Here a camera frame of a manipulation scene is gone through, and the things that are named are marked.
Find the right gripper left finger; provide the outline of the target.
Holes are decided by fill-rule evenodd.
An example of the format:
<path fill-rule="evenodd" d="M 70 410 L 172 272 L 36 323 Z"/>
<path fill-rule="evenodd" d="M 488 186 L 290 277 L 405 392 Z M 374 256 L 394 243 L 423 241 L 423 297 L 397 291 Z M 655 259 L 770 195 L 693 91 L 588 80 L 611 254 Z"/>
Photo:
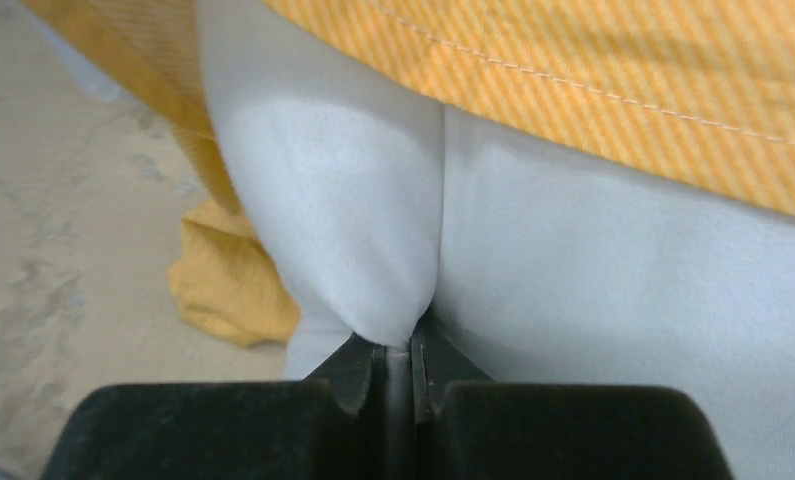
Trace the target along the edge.
<path fill-rule="evenodd" d="M 110 385 L 70 415 L 46 479 L 372 479 L 383 348 L 350 337 L 299 381 Z"/>

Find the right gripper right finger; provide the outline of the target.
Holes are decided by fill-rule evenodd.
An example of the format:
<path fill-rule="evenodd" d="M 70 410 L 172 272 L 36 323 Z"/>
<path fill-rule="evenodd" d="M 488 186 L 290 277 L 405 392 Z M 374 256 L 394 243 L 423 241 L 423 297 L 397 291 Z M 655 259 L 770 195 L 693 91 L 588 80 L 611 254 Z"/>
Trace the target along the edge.
<path fill-rule="evenodd" d="M 640 385 L 506 383 L 432 315 L 411 339 L 420 479 L 728 479 L 704 413 Z"/>

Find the white pillow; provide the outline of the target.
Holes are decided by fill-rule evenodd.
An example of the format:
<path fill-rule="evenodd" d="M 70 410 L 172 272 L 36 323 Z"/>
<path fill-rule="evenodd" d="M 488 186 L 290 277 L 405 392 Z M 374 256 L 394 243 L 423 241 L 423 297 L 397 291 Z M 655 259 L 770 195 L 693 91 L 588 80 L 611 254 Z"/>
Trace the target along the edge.
<path fill-rule="evenodd" d="M 795 219 L 398 86 L 258 1 L 196 5 L 219 149 L 301 309 L 285 376 L 433 306 L 500 380 L 689 393 L 740 479 L 795 479 Z"/>

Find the yellow printed pillowcase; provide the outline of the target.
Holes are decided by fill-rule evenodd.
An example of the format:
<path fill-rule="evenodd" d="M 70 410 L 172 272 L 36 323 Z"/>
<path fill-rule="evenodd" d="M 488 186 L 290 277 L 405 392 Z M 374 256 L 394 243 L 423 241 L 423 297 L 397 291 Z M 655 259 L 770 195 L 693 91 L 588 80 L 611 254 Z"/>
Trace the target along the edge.
<path fill-rule="evenodd" d="M 241 347 L 299 310 L 209 123 L 192 1 L 31 1 L 164 117 L 208 201 L 168 271 L 184 322 Z M 795 217 L 795 1 L 272 1 L 410 90 L 641 172 Z"/>

